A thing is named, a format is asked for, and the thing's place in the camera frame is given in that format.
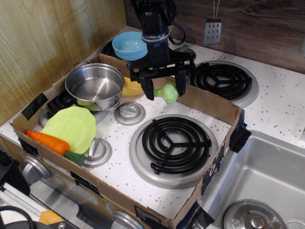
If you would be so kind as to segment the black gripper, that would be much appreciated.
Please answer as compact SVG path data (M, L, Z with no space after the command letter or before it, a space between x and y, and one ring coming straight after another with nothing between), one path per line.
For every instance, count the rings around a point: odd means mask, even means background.
M175 75L176 89L179 96L186 90L187 77L195 72L196 54L194 52L178 52L169 47L168 42L176 43L170 33L157 36L142 33L142 40L147 44L148 53L141 59L132 61L126 67L130 71L131 81L140 82L147 99L154 100L154 87L151 78Z

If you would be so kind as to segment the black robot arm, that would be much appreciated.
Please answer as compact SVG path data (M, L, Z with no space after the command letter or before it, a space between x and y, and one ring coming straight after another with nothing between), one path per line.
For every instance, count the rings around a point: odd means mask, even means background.
M131 5L141 24L142 40L148 50L143 58L127 65L131 81L140 83L146 97L153 100L153 79L174 76L178 94L183 96L187 77L195 71L196 55L169 48L168 43L173 42L170 27L184 31L175 21L176 3L172 0L133 0Z

